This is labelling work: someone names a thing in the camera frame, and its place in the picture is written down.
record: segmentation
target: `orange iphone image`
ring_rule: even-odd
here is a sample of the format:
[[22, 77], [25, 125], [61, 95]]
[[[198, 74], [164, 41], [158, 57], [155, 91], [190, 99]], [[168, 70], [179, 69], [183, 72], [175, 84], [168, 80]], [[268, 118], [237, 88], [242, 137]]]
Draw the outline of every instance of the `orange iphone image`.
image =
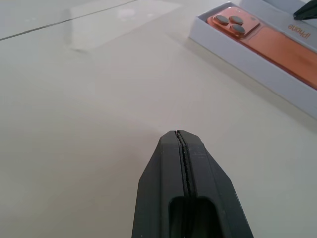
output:
[[238, 7], [207, 23], [317, 90], [317, 54]]

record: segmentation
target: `camera lens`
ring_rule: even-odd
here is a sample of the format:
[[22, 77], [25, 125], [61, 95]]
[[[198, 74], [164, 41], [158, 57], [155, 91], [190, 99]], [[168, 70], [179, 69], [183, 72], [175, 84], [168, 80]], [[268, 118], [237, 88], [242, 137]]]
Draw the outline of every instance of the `camera lens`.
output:
[[240, 35], [243, 35], [245, 33], [244, 28], [238, 24], [232, 24], [231, 28], [233, 29], [233, 31], [235, 31], [236, 33]]
[[217, 15], [214, 17], [217, 22], [220, 24], [226, 25], [229, 23], [229, 19], [222, 15]]
[[238, 16], [231, 16], [231, 17], [229, 17], [229, 19], [230, 19], [230, 21], [232, 23], [236, 23], [236, 24], [239, 24], [239, 25], [243, 24], [243, 20], [240, 17], [238, 17]]

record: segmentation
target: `orange phone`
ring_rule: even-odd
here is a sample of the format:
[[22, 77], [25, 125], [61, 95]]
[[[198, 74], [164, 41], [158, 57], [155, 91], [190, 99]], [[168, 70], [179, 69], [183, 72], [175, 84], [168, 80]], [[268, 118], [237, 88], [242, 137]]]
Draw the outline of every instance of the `orange phone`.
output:
[[238, 7], [207, 23], [317, 90], [317, 54]]

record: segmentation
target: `black plastic tool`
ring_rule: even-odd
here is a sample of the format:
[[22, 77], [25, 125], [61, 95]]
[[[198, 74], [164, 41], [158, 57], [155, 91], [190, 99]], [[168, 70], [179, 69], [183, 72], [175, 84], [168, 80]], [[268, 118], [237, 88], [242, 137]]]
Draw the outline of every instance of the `black plastic tool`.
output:
[[253, 238], [230, 178], [199, 137], [160, 138], [139, 180], [132, 238]]
[[295, 20], [317, 19], [317, 0], [311, 0], [294, 13]]

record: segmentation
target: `white table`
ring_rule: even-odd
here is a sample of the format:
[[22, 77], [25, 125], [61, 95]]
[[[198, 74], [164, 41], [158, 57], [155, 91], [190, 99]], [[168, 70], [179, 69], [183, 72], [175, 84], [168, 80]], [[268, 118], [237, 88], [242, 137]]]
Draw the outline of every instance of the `white table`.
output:
[[113, 40], [126, 25], [107, 10], [0, 41], [1, 238], [130, 237], [138, 179], [175, 129], [231, 178], [256, 238], [317, 236], [317, 121], [187, 38], [220, 1], [176, 3]]

